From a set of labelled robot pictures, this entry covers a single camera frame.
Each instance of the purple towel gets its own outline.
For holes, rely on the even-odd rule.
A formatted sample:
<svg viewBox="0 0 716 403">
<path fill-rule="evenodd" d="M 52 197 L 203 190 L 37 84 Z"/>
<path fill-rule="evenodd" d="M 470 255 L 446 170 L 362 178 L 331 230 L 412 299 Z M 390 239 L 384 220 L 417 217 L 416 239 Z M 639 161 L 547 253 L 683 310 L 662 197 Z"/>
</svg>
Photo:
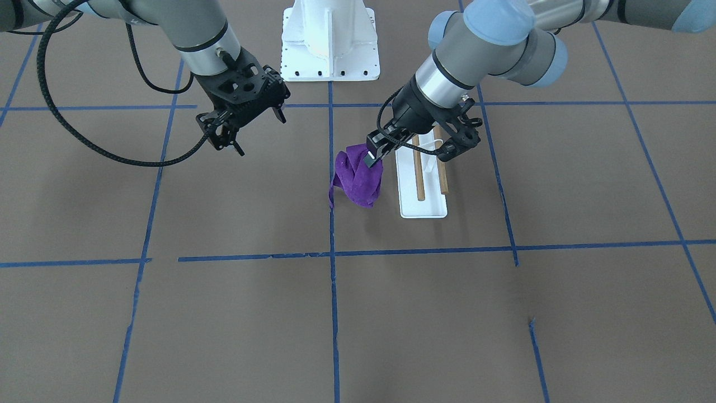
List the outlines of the purple towel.
<svg viewBox="0 0 716 403">
<path fill-rule="evenodd" d="M 383 161 L 378 161 L 372 168 L 363 163 L 368 154 L 365 144 L 358 144 L 339 152 L 336 157 L 336 171 L 333 183 L 328 191 L 328 199 L 333 208 L 333 186 L 346 192 L 346 196 L 361 207 L 373 207 L 373 202 L 380 195 L 380 178 L 383 175 Z"/>
</svg>

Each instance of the blue tape line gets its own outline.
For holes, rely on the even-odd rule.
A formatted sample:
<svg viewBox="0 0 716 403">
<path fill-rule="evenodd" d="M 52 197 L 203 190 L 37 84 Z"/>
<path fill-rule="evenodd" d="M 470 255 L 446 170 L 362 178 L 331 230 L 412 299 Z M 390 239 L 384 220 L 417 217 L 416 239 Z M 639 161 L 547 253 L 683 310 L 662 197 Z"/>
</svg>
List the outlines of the blue tape line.
<svg viewBox="0 0 716 403">
<path fill-rule="evenodd" d="M 505 190 L 502 187 L 502 179 L 500 178 L 500 168 L 497 165 L 497 155 L 495 154 L 495 145 L 492 141 L 492 133 L 490 132 L 490 121 L 488 119 L 488 110 L 485 107 L 485 98 L 483 97 L 483 90 L 478 85 L 478 97 L 480 98 L 480 108 L 483 111 L 483 119 L 485 122 L 485 133 L 487 133 L 488 144 L 490 145 L 490 155 L 493 159 L 493 166 L 495 168 L 495 177 L 497 178 L 497 187 L 500 191 L 500 197 L 502 198 L 502 207 L 505 212 L 505 224 L 507 225 L 507 234 L 510 237 L 510 245 L 512 246 L 512 255 L 515 260 L 515 266 L 520 265 L 520 258 L 517 256 L 517 247 L 515 246 L 515 235 L 512 232 L 512 223 L 510 221 L 510 211 L 507 208 L 507 199 L 505 198 Z"/>
<path fill-rule="evenodd" d="M 98 260 L 56 260 L 56 261 L 49 261 L 49 262 L 7 262 L 7 263 L 0 263 L 0 268 L 131 265 L 131 264 L 137 264 L 141 261 L 142 261 L 142 259 L 98 259 Z"/>
<path fill-rule="evenodd" d="M 328 108 L 327 103 L 288 103 L 286 108 Z"/>
<path fill-rule="evenodd" d="M 716 311 L 714 311 L 714 305 L 711 303 L 711 299 L 709 298 L 709 294 L 706 291 L 706 286 L 704 285 L 704 281 L 701 278 L 701 274 L 699 273 L 699 270 L 696 268 L 696 263 L 694 262 L 694 258 L 691 256 L 691 251 L 689 250 L 689 247 L 686 245 L 686 242 L 684 243 L 684 252 L 686 252 L 686 258 L 689 260 L 689 265 L 691 265 L 691 271 L 694 273 L 694 278 L 696 278 L 696 283 L 699 285 L 699 289 L 701 290 L 701 295 L 704 296 L 704 300 L 706 301 L 706 306 L 709 308 L 709 312 L 711 312 L 711 319 L 713 320 L 714 324 L 716 325 Z"/>
<path fill-rule="evenodd" d="M 261 260 L 261 259 L 300 259 L 303 257 L 328 257 L 329 252 L 278 253 L 266 255 L 220 255 L 220 256 L 185 256 L 178 262 L 220 262 L 224 260 Z"/>
<path fill-rule="evenodd" d="M 475 252 L 510 252 L 509 246 L 493 247 L 454 247 L 433 249 L 396 249 L 396 250 L 351 250 L 336 252 L 336 256 L 375 256 L 375 255 L 428 255 L 432 253 L 475 253 Z"/>
<path fill-rule="evenodd" d="M 663 100 L 629 101 L 631 105 L 716 105 L 716 100 Z M 487 106 L 527 106 L 527 105 L 624 105 L 624 101 L 506 101 L 485 102 Z M 333 108 L 380 108 L 381 103 L 335 103 Z M 286 108 L 330 108 L 327 103 L 294 103 Z"/>
<path fill-rule="evenodd" d="M 176 83 L 174 85 L 175 89 L 178 89 L 181 84 L 181 76 L 182 72 L 184 70 L 184 61 L 181 60 L 179 62 L 179 70 L 177 73 L 177 79 Z M 174 112 L 175 112 L 175 106 L 177 105 L 177 99 L 178 94 L 174 94 L 172 96 L 172 108 L 169 110 L 169 119 L 167 121 L 167 130 L 164 134 L 164 144 L 162 145 L 162 155 L 160 161 L 164 161 L 164 159 L 167 156 L 167 147 L 169 144 L 169 137 L 171 135 L 172 131 L 172 124 L 174 123 Z M 134 297 L 132 299 L 132 320 L 130 321 L 130 325 L 127 327 L 127 333 L 125 335 L 125 344 L 122 349 L 122 359 L 120 361 L 120 370 L 119 374 L 117 374 L 117 384 L 115 386 L 115 395 L 112 400 L 112 403 L 119 403 L 120 400 L 120 393 L 122 391 L 122 383 L 124 382 L 125 377 L 125 369 L 127 367 L 127 356 L 129 354 L 130 350 L 130 343 L 132 341 L 132 331 L 134 330 L 134 322 L 135 322 L 135 316 L 137 315 L 137 306 L 139 304 L 139 294 L 140 294 L 140 283 L 142 282 L 142 277 L 144 276 L 144 269 L 145 264 L 147 262 L 147 251 L 149 250 L 149 241 L 152 237 L 152 225 L 154 224 L 154 214 L 156 213 L 157 209 L 157 200 L 159 199 L 159 188 L 162 183 L 162 172 L 163 167 L 160 167 L 157 170 L 157 179 L 154 183 L 154 194 L 152 196 L 152 206 L 149 210 L 149 218 L 147 219 L 147 231 L 145 233 L 144 238 L 144 245 L 142 246 L 142 261 L 139 264 L 139 269 L 137 270 L 137 282 L 135 283 L 135 292 Z"/>
<path fill-rule="evenodd" d="M 328 142 L 329 142 L 329 180 L 333 181 L 333 82 L 328 81 Z M 341 402 L 341 372 L 338 354 L 338 296 L 336 288 L 336 217 L 334 207 L 330 211 L 330 244 L 331 260 L 331 315 L 333 325 L 333 399 L 335 403 Z"/>
<path fill-rule="evenodd" d="M 542 395 L 544 403 L 549 403 L 549 391 L 547 390 L 547 380 L 544 377 L 544 368 L 542 367 L 542 356 L 539 354 L 539 345 L 537 344 L 537 335 L 535 334 L 535 318 L 530 321 L 530 338 L 532 339 L 532 349 L 535 352 L 535 361 L 537 362 L 537 371 L 539 372 L 539 381 L 542 385 Z"/>
<path fill-rule="evenodd" d="M 103 106 L 59 106 L 59 110 L 144 110 L 144 109 L 196 109 L 197 105 L 103 105 Z M 16 111 L 48 110 L 47 106 L 14 106 Z"/>
<path fill-rule="evenodd" d="M 381 106 L 383 106 L 381 103 L 336 103 L 332 105 L 333 108 L 380 108 Z"/>
<path fill-rule="evenodd" d="M 701 101 L 629 101 L 630 105 L 716 105 L 716 100 Z"/>
<path fill-rule="evenodd" d="M 688 240 L 689 245 L 716 245 L 716 240 Z M 678 246 L 682 242 L 674 241 L 643 241 L 643 242 L 603 242 L 584 244 L 552 244 L 552 245 L 516 245 L 521 250 L 578 250 L 625 247 L 658 247 Z M 510 252 L 511 246 L 487 247 L 444 247 L 432 249 L 396 249 L 396 250 L 346 250 L 334 252 L 336 256 L 381 256 L 381 255 L 428 255 L 439 253 L 477 253 L 477 252 Z M 301 259 L 305 257 L 330 257 L 332 252 L 278 253 L 265 255 L 219 255 L 179 257 L 179 262 L 213 262 L 222 260 L 260 260 L 260 259 Z"/>
<path fill-rule="evenodd" d="M 485 102 L 487 106 L 527 106 L 527 105 L 623 105 L 624 101 L 514 101 Z"/>
<path fill-rule="evenodd" d="M 681 245 L 681 241 L 606 242 L 595 244 L 521 245 L 517 250 L 600 249 L 609 247 L 653 247 Z"/>
<path fill-rule="evenodd" d="M 716 310 L 714 310 L 713 304 L 711 303 L 711 298 L 709 298 L 708 292 L 706 291 L 706 287 L 704 286 L 704 283 L 701 280 L 701 275 L 699 274 L 699 270 L 696 268 L 696 264 L 694 263 L 694 260 L 691 257 L 691 252 L 689 251 L 689 246 L 687 245 L 686 240 L 684 239 L 684 235 L 681 231 L 681 227 L 679 227 L 679 222 L 676 219 L 676 215 L 674 214 L 674 210 L 672 209 L 671 203 L 669 203 L 669 198 L 667 197 L 666 190 L 664 190 L 662 181 L 659 178 L 657 169 L 654 166 L 652 157 L 651 157 L 651 155 L 649 155 L 649 150 L 647 149 L 647 144 L 644 142 L 644 137 L 642 136 L 642 131 L 639 128 L 637 119 L 634 117 L 634 112 L 632 111 L 632 107 L 629 104 L 629 101 L 627 100 L 627 94 L 624 92 L 624 88 L 621 86 L 621 81 L 619 80 L 619 76 L 616 74 L 616 69 L 614 68 L 614 64 L 611 62 L 609 53 L 606 51 L 606 45 L 604 44 L 604 40 L 601 38 L 601 34 L 599 33 L 599 28 L 597 28 L 596 24 L 593 22 L 591 23 L 591 25 L 594 28 L 594 33 L 596 34 L 596 38 L 599 40 L 599 44 L 601 45 L 601 50 L 604 52 L 606 61 L 609 63 L 609 68 L 611 69 L 611 73 L 614 76 L 614 80 L 616 81 L 616 86 L 619 88 L 621 97 L 624 99 L 624 104 L 626 105 L 626 108 L 627 108 L 626 110 L 629 112 L 629 117 L 632 120 L 632 125 L 634 125 L 634 130 L 637 132 L 637 137 L 639 138 L 639 143 L 642 145 L 642 150 L 644 151 L 644 155 L 647 157 L 647 162 L 649 163 L 649 168 L 652 170 L 652 174 L 654 175 L 654 180 L 656 180 L 657 185 L 659 187 L 659 192 L 661 192 L 662 198 L 664 199 L 664 203 L 667 206 L 667 210 L 669 211 L 669 216 L 672 219 L 672 223 L 674 224 L 676 233 L 679 236 L 679 240 L 682 243 L 682 246 L 684 248 L 684 253 L 686 254 L 687 259 L 689 260 L 689 264 L 691 265 L 691 270 L 694 273 L 696 282 L 698 283 L 699 288 L 701 289 L 701 294 L 704 297 L 706 306 L 709 308 L 709 312 L 711 312 L 711 318 L 714 321 L 714 324 L 716 324 Z"/>
<path fill-rule="evenodd" d="M 40 32 L 42 30 L 42 24 L 37 26 L 36 32 Z M 39 38 L 39 35 L 34 35 L 32 37 L 32 41 L 30 41 L 30 46 L 27 48 L 27 53 L 25 54 L 25 58 L 22 60 L 22 65 L 20 65 L 20 70 L 17 72 L 17 76 L 15 77 L 15 82 L 12 84 L 12 89 L 10 90 L 10 95 L 7 98 L 7 101 L 5 102 L 5 108 L 2 111 L 2 114 L 0 114 L 0 126 L 5 122 L 5 117 L 7 116 L 7 113 L 10 111 L 10 105 L 12 104 L 12 99 L 15 98 L 15 93 L 17 92 L 17 88 L 20 85 L 20 80 L 22 79 L 22 75 L 25 73 L 25 69 L 27 68 L 27 63 L 30 61 L 30 56 L 32 56 L 32 50 L 35 48 L 35 44 L 37 43 L 37 40 Z"/>
<path fill-rule="evenodd" d="M 686 241 L 687 245 L 716 245 L 716 240 L 691 240 Z"/>
</svg>

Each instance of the brown floor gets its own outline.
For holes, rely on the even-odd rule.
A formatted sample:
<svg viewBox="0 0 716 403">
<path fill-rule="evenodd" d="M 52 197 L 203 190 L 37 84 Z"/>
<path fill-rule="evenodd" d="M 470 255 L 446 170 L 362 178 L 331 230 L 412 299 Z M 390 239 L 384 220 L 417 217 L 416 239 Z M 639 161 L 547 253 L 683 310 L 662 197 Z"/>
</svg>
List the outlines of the brown floor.
<svg viewBox="0 0 716 403">
<path fill-rule="evenodd" d="M 275 67 L 292 3 L 223 1 Z M 459 2 L 366 4 L 380 80 L 291 83 L 289 122 L 242 129 L 245 157 L 161 171 L 73 139 L 37 40 L 0 34 L 0 402 L 714 401 L 716 29 L 563 30 L 560 81 L 486 79 L 448 216 L 408 220 L 393 157 L 374 209 L 329 208 L 330 163 Z M 173 87 L 178 54 L 135 33 Z M 180 155 L 211 108 L 145 87 L 117 21 L 86 16 L 47 65 L 68 120 L 123 156 Z"/>
</svg>

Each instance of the white stand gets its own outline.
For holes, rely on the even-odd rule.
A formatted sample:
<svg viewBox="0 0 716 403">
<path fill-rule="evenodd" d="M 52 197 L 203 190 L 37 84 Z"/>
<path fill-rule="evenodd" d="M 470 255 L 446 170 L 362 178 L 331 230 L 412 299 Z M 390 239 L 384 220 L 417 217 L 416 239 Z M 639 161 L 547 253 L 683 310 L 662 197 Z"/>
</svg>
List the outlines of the white stand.
<svg viewBox="0 0 716 403">
<path fill-rule="evenodd" d="M 418 135 L 420 147 L 435 150 L 435 129 L 428 134 Z M 395 162 L 398 173 L 398 198 L 400 199 L 400 216 L 403 218 L 444 218 L 448 215 L 448 203 L 445 195 L 440 193 L 440 177 L 437 169 L 437 157 L 421 155 L 422 179 L 425 183 L 425 200 L 417 199 L 415 182 L 415 160 L 413 150 L 400 147 L 395 151 Z"/>
<path fill-rule="evenodd" d="M 284 11 L 286 81 L 368 81 L 380 76 L 375 13 L 362 0 L 296 0 Z"/>
</svg>

